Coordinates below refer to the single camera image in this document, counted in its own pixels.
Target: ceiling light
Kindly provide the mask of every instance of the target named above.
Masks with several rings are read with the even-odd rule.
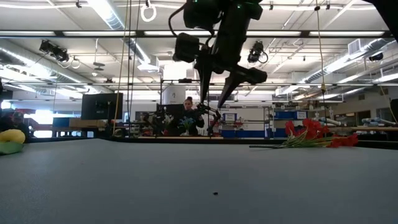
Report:
[[[339,94],[327,94],[327,95],[325,95],[325,96],[319,96],[319,97],[317,97],[317,99],[318,99],[318,100],[330,99],[330,98],[336,97],[336,96],[338,96],[338,95],[339,95]]]
[[[384,31],[321,31],[321,36],[382,36]],[[310,36],[318,36],[318,31],[310,32]]]
[[[352,80],[354,80],[354,79],[356,79],[358,77],[359,77],[359,75],[352,75],[350,77],[347,77],[345,79],[342,79],[342,80],[338,81],[337,83],[346,83],[346,82],[352,81]]]
[[[384,75],[383,77],[374,80],[374,82],[388,82],[396,78],[398,78],[398,73],[393,75]]]
[[[33,93],[36,92],[36,90],[34,90],[33,88],[31,88],[29,86],[25,86],[25,85],[8,85],[8,84],[4,84],[4,86],[8,86],[8,87],[11,87],[11,88],[17,88],[17,89],[20,89],[20,90],[25,90],[25,91],[29,91],[29,92],[33,92]]]
[[[186,33],[189,35],[209,35],[210,33],[205,30],[183,30],[183,31],[175,31],[177,35],[181,33]],[[145,35],[169,35],[173,36],[173,33],[171,31],[145,31]]]
[[[363,89],[364,89],[364,88],[357,88],[357,89],[355,89],[355,90],[350,90],[350,91],[348,91],[348,92],[344,93],[344,95],[353,94],[353,93],[356,93],[357,91],[359,91],[359,90],[363,90]]]
[[[248,37],[250,36],[299,36],[300,31],[248,31],[246,33]]]
[[[6,35],[6,36],[55,36],[55,33],[52,31],[0,31],[0,35]]]
[[[77,93],[75,91],[71,91],[71,90],[66,90],[66,89],[58,89],[55,90],[57,93],[64,95],[64,96],[69,96],[72,98],[81,98],[83,96],[83,94],[81,93]]]
[[[123,36],[124,31],[65,31],[65,36]],[[126,31],[126,35],[136,35],[135,31]]]

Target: hanging wire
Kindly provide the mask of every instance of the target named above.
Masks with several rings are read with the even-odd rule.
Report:
[[[118,83],[118,95],[116,97],[116,109],[114,111],[114,123],[113,123],[113,135],[116,130],[116,118],[118,117],[118,104],[119,104],[119,92],[120,92],[120,82],[122,80],[122,70],[123,70],[123,58],[124,58],[124,40],[126,38],[126,31],[127,31],[127,16],[128,16],[128,5],[129,1],[127,1],[126,6],[126,18],[124,19],[124,32],[123,32],[123,41],[122,41],[122,60],[120,61],[120,73],[119,73],[119,83]]]
[[[321,54],[321,68],[322,68],[322,84],[321,84],[321,91],[322,91],[322,98],[323,98],[323,109],[325,110],[325,125],[328,126],[328,120],[326,118],[326,104],[325,104],[325,92],[326,92],[326,85],[325,85],[325,72],[323,70],[323,54],[322,54],[322,41],[321,41],[321,28],[320,28],[320,20],[319,20],[319,10],[320,6],[318,5],[318,0],[315,0],[317,6],[315,10],[317,12],[317,24],[318,24],[318,40],[319,40],[319,51]]]
[[[137,12],[136,30],[138,30],[138,21],[139,21],[139,12]],[[132,59],[132,74],[131,74],[132,80],[131,80],[131,93],[130,93],[131,101],[132,101],[132,93],[134,91],[134,68],[136,67],[136,49],[137,49],[137,37],[134,39],[134,56]]]
[[[130,7],[130,13],[129,13],[129,46],[130,46],[130,43],[131,43],[131,38],[130,38],[130,36],[131,36],[131,7]],[[128,62],[127,62],[127,117],[128,117],[128,119],[129,119],[129,121],[128,121],[128,123],[129,123],[129,137],[131,137],[131,122],[130,122],[130,119],[131,119],[131,114],[130,114],[130,107],[129,107],[129,102],[130,102],[130,98],[129,98],[129,90],[130,90],[130,86],[129,86],[129,82],[130,82],[130,53],[131,53],[131,50],[129,49],[129,53],[128,53]]]

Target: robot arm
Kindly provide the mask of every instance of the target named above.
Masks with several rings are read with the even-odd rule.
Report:
[[[218,112],[218,110],[213,109],[209,106],[204,105],[203,103],[200,103],[198,106],[198,115],[201,116],[203,114],[208,114],[208,115],[212,115],[213,116],[213,124],[211,124],[208,129],[207,129],[207,133],[209,136],[213,135],[213,128],[214,125],[221,119],[221,115],[220,112]]]
[[[230,72],[218,102],[220,108],[232,91],[243,82],[253,85],[267,80],[267,73],[255,68],[244,68],[238,65],[241,59],[243,43],[246,41],[246,32],[251,19],[259,20],[262,14],[260,1],[223,1],[198,0],[187,1],[169,18],[183,10],[185,26],[188,28],[202,28],[210,32],[211,37],[206,44],[199,42],[199,38],[181,33],[176,36],[174,60],[191,63],[196,60],[195,69],[200,77],[200,97],[204,102],[209,89],[211,74]],[[219,23],[214,44],[208,46],[209,40],[215,33],[213,27]]]

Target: blue bin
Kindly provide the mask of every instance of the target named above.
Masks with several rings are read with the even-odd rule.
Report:
[[[293,119],[294,118],[294,112],[291,112],[291,111],[276,111],[274,118],[275,119]]]
[[[269,138],[287,138],[284,128],[277,128],[275,133],[272,132],[272,128],[267,128],[267,135]]]

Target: computer screen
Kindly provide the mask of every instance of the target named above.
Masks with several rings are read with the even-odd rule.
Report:
[[[123,94],[101,93],[83,95],[81,102],[81,119],[114,119],[116,101],[119,94],[116,119],[123,118]]]

